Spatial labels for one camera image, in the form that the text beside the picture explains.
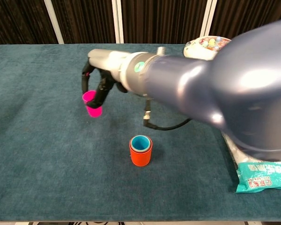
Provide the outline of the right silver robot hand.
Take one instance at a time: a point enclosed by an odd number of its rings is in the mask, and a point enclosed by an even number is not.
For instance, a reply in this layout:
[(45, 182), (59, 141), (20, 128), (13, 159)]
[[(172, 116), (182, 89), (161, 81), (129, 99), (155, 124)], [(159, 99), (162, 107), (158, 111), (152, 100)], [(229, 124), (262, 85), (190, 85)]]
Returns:
[(92, 109), (101, 107), (114, 85), (117, 86), (119, 91), (127, 93), (127, 89), (120, 82), (119, 70), (124, 59), (129, 55), (129, 52), (106, 49), (93, 49), (88, 53), (88, 61), (81, 75), (82, 93), (85, 94), (89, 90), (90, 74), (95, 69), (99, 71), (101, 80), (94, 98), (88, 100), (85, 104), (86, 106)]

